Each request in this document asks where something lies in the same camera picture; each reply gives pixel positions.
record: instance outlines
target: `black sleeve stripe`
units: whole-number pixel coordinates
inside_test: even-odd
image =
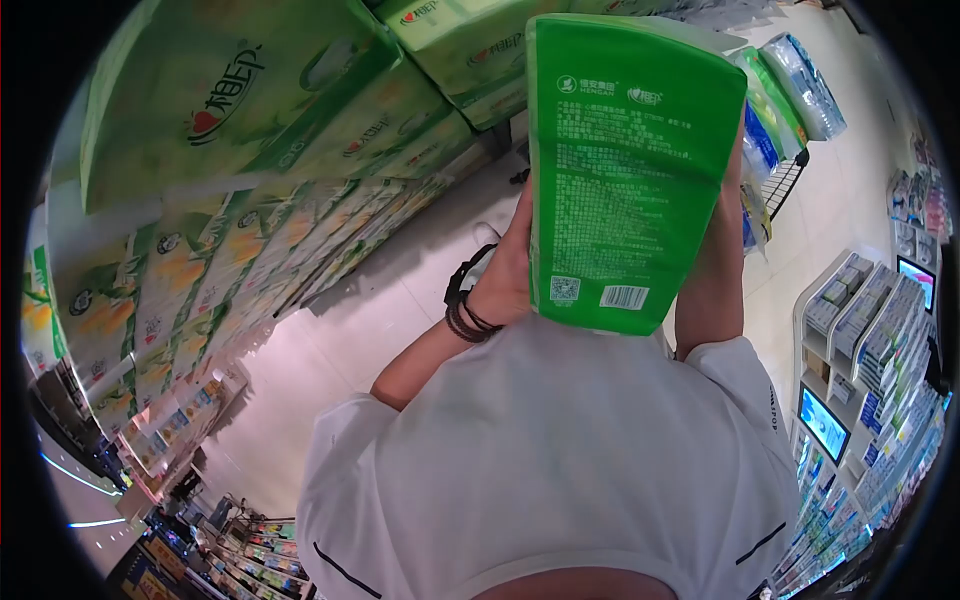
[[[324,554],[323,552],[320,551],[320,547],[317,545],[317,543],[316,543],[315,541],[313,542],[313,549],[317,551],[317,555],[320,556],[320,558],[324,559],[330,566],[332,566],[333,568],[335,568],[335,569],[337,569],[338,571],[340,571],[340,574],[343,575],[345,578],[347,578],[347,581],[351,582],[352,584],[354,584],[354,585],[357,586],[358,588],[364,590],[366,593],[368,593],[369,595],[373,596],[374,598],[379,599],[379,598],[382,598],[382,597],[383,597],[382,594],[379,594],[379,593],[373,591],[373,589],[372,589],[370,586],[368,586],[367,584],[363,583],[363,582],[360,581],[359,579],[357,579],[357,578],[355,578],[355,577],[350,577],[349,573],[347,573],[346,571],[344,571],[344,568],[343,568],[343,567],[341,567],[341,566],[339,566],[338,564],[334,563],[334,562],[333,562],[333,559],[331,559],[330,557],[326,556],[326,554]]]
[[[778,527],[777,529],[773,530],[773,532],[772,532],[769,536],[767,536],[767,537],[764,538],[763,540],[758,541],[758,542],[756,543],[756,545],[754,546],[754,548],[753,548],[750,552],[748,552],[748,553],[744,554],[743,556],[741,556],[740,558],[738,558],[738,559],[736,560],[736,564],[743,563],[744,561],[746,561],[746,560],[749,559],[750,557],[754,556],[754,552],[756,552],[756,550],[757,550],[760,546],[762,546],[762,545],[765,544],[766,542],[772,540],[772,539],[774,538],[774,536],[775,536],[776,534],[778,534],[778,533],[780,532],[780,530],[783,529],[784,527],[786,527],[786,521],[784,521],[783,523],[781,523],[781,524],[780,524],[780,527]]]

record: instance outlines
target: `display screen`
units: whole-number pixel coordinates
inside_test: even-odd
[[[850,433],[805,385],[801,386],[800,420],[806,423],[833,462],[839,461]]]
[[[924,288],[924,302],[926,311],[933,309],[933,289],[937,284],[937,277],[926,269],[901,257],[897,257],[897,271],[919,282]]]

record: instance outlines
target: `person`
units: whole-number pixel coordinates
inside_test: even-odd
[[[440,321],[369,394],[318,416],[297,537],[319,591],[743,600],[771,574],[799,493],[773,385],[743,337],[740,144],[677,296],[675,358],[658,336],[532,313],[528,182],[456,305],[474,333],[503,329],[473,344]]]

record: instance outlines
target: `brand logo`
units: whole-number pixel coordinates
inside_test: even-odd
[[[240,220],[237,221],[237,226],[238,226],[240,229],[242,229],[242,228],[248,228],[250,225],[253,224],[253,221],[255,221],[255,220],[256,220],[256,211],[255,211],[255,210],[251,210],[250,212],[248,212],[248,213],[245,214],[244,216],[240,217]]]
[[[420,6],[416,7],[412,11],[404,14],[400,18],[400,24],[409,25],[415,21],[419,21],[422,16],[428,12],[433,12],[437,9],[437,0],[430,0],[430,2],[425,2]]]
[[[86,288],[80,294],[73,297],[73,301],[70,302],[70,314],[74,317],[81,316],[86,312],[86,309],[90,307],[92,302],[93,290]]]
[[[162,324],[163,317],[153,317],[150,319],[145,325],[147,329],[147,336],[143,338],[143,341],[147,344],[150,344],[153,340],[155,340]]]
[[[557,89],[564,94],[572,94],[577,91],[577,80],[569,75],[561,75],[560,78],[557,79]]]
[[[103,379],[105,372],[107,372],[107,365],[104,360],[94,361],[93,366],[90,367],[90,374],[93,375],[94,381]]]
[[[432,153],[434,150],[437,150],[438,148],[440,148],[440,142],[427,146],[426,148],[423,149],[423,152],[414,156],[410,160],[407,160],[407,166],[409,167],[417,164],[423,159],[424,156],[429,155],[430,153]]]
[[[240,48],[247,45],[241,40]],[[263,48],[259,45],[253,49],[241,50],[213,87],[210,95],[204,102],[204,110],[190,113],[192,121],[185,121],[189,134],[186,139],[191,146],[203,146],[217,139],[216,132],[223,127],[230,116],[237,110],[247,93],[250,91],[257,74],[266,67],[256,61],[256,51]]]
[[[380,117],[375,123],[367,127],[359,138],[350,142],[350,145],[343,151],[344,158],[350,158],[360,152],[360,149],[366,146],[367,142],[377,137],[389,125],[390,119],[386,114]]]
[[[156,242],[156,252],[159,254],[166,254],[172,249],[177,247],[178,242],[180,241],[179,233],[171,233],[170,235],[164,235]]]
[[[499,100],[497,100],[491,108],[493,110],[499,110],[501,107],[503,107],[503,105],[513,102],[514,100],[522,97],[526,93],[527,93],[526,88],[514,90],[509,94],[507,94],[506,96],[504,96],[503,98],[500,98]]]
[[[500,41],[496,42],[494,45],[484,48],[480,52],[467,59],[467,66],[477,66],[483,64],[494,55],[500,54],[506,50],[509,50],[510,48],[516,48],[522,39],[523,33],[506,36]]]
[[[658,94],[657,92],[646,91],[640,89],[639,87],[631,87],[628,89],[627,97],[638,104],[647,105],[650,107],[658,105],[663,100],[663,96],[661,94]]]

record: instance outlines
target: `bracelet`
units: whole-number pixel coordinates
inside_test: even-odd
[[[503,325],[491,325],[478,317],[467,307],[468,295],[469,290],[461,290],[457,294],[456,301],[447,305],[444,318],[446,320],[446,326],[449,327],[457,337],[471,344],[480,344],[493,337],[493,334],[502,329]],[[460,315],[461,306],[464,307],[464,311],[470,317],[470,320],[473,321],[473,327],[468,325]]]

